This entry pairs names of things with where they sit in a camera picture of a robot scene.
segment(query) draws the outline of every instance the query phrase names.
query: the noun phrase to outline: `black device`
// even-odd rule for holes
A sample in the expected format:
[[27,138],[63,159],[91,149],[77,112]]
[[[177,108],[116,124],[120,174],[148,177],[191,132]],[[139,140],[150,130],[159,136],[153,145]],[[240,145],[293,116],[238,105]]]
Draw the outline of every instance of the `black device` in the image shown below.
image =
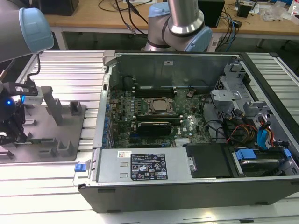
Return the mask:
[[205,25],[217,27],[224,7],[224,0],[199,0],[198,7],[205,15]]
[[238,20],[233,20],[233,23],[234,23],[234,27],[235,28],[240,28],[242,26],[242,22],[238,21]]
[[[17,91],[21,87],[26,91]],[[26,142],[27,136],[23,132],[25,124],[25,109],[19,100],[15,102],[12,96],[37,96],[35,83],[30,79],[22,83],[0,83],[0,146],[13,142]]]
[[79,0],[40,0],[35,1],[33,6],[40,8],[44,14],[73,15],[78,4]]
[[251,9],[252,4],[247,2],[241,2],[237,11],[237,16],[247,18]]

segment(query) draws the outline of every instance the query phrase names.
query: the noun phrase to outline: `wooden table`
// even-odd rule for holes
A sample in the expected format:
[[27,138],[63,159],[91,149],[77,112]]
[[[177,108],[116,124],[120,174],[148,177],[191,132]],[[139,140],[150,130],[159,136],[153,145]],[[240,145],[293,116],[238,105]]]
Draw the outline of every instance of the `wooden table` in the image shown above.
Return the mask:
[[[80,0],[78,8],[73,16],[46,15],[52,31],[55,33],[60,49],[68,49],[63,32],[92,32],[92,33],[131,33],[123,24],[119,12],[107,12],[98,8],[100,0]],[[249,14],[248,18],[236,16],[236,11],[229,8],[229,4],[235,0],[226,0],[225,8],[231,17],[241,21],[242,27],[238,37],[260,39],[292,39],[299,40],[299,26],[289,20],[264,22],[257,14]],[[101,7],[115,10],[111,3],[114,0],[104,0]],[[126,3],[119,3],[120,8],[125,8]],[[138,6],[140,14],[147,18],[151,4]],[[128,12],[123,11],[124,20],[130,24]],[[147,24],[132,13],[135,25],[147,33]],[[219,38],[226,33],[228,27],[224,19],[221,19],[218,27],[212,28],[214,34],[209,51],[214,51]]]

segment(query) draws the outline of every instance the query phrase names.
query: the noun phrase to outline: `aluminum extrusion table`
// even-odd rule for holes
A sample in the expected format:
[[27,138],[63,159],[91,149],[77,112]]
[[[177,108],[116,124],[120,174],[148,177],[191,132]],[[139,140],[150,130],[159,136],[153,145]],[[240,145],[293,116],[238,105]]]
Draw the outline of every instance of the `aluminum extrusion table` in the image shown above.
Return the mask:
[[[97,214],[73,186],[74,165],[91,158],[93,134],[101,93],[104,51],[45,51],[36,85],[51,85],[62,104],[80,100],[88,108],[75,161],[0,165],[0,223],[53,224],[178,224],[240,223],[253,219],[261,224],[297,224],[299,193],[273,205],[202,208]],[[280,58],[248,54],[286,108],[299,122],[299,83]],[[18,81],[36,70],[33,56]]]

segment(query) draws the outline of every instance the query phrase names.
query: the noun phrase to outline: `power supply label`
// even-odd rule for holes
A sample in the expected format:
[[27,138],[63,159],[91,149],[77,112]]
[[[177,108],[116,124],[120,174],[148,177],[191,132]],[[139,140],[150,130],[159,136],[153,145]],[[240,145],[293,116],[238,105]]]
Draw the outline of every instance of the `power supply label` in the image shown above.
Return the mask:
[[133,181],[167,180],[165,154],[132,154]]

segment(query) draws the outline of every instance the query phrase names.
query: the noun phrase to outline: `table leg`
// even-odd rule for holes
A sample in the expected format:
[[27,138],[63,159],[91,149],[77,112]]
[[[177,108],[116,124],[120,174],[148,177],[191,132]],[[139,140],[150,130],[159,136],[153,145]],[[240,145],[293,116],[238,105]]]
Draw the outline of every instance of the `table leg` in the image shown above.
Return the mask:
[[260,39],[260,40],[258,41],[258,43],[257,43],[256,46],[257,46],[258,48],[261,48],[264,41],[265,41],[265,39]]
[[222,33],[213,33],[210,44],[207,47],[207,52],[215,52],[216,51],[216,47],[217,47],[218,42],[221,37],[222,37]]
[[60,50],[68,50],[67,42],[64,36],[64,33],[59,28],[52,28],[52,31],[55,34],[58,46]]

